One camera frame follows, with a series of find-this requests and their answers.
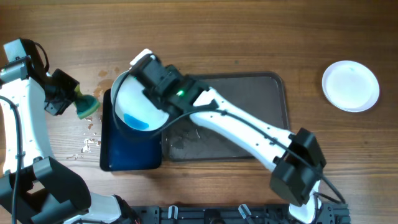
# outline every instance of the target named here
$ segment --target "green sponge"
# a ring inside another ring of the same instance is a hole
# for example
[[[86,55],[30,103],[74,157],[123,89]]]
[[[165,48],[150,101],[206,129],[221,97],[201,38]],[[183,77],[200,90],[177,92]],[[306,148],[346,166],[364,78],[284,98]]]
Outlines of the green sponge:
[[[83,95],[81,93],[80,85],[75,88],[75,92],[77,92],[77,99],[75,100],[74,104],[77,109],[77,116],[80,119],[93,114],[100,107],[100,103],[94,96]]]

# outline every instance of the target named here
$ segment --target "gray tray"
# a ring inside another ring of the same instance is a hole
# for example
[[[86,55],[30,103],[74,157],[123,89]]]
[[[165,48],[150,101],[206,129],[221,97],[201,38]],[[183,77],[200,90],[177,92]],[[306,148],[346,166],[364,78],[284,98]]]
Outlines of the gray tray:
[[[276,73],[196,75],[195,78],[207,82],[232,104],[253,116],[278,128],[289,128],[284,86]],[[175,162],[253,158],[228,139],[189,119],[166,130],[162,144],[164,159]]]

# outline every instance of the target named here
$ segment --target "green light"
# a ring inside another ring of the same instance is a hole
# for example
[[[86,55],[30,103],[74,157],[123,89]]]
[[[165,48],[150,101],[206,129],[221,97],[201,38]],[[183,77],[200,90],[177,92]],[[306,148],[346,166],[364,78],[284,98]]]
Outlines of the green light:
[[[176,95],[177,95],[177,96],[183,96],[183,95],[184,95],[184,91],[183,91],[183,90],[180,90],[180,91],[177,92]]]

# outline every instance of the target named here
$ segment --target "black mechanical base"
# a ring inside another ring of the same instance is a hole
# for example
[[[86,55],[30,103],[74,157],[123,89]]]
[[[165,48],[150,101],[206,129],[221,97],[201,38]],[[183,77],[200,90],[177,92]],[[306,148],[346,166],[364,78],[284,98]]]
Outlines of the black mechanical base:
[[[289,215],[289,205],[272,204],[248,207],[251,215],[243,218],[238,207],[131,207],[142,224],[299,224]],[[324,203],[314,224],[350,224],[347,205]]]

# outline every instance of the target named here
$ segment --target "table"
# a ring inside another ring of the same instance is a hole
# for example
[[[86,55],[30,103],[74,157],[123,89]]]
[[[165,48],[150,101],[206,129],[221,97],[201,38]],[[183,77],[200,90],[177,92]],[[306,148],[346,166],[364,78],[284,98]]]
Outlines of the table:
[[[284,80],[292,131],[304,127],[316,134],[328,162],[325,174],[346,197],[353,223],[396,222],[398,2],[117,2],[4,1],[0,43],[17,37],[41,43],[51,72],[61,68],[100,101],[144,48],[184,74],[276,72]],[[4,57],[1,51],[1,64]],[[381,97],[374,108],[348,113],[323,96],[323,71],[339,60],[375,73]],[[258,161],[165,162],[156,170],[103,172],[101,109],[79,120],[71,106],[46,120],[56,159],[91,191],[119,195],[130,205],[284,203],[269,189],[270,172]],[[85,139],[94,139],[90,153],[81,152]],[[324,185],[321,190],[330,194]],[[10,217],[1,209],[0,223]]]

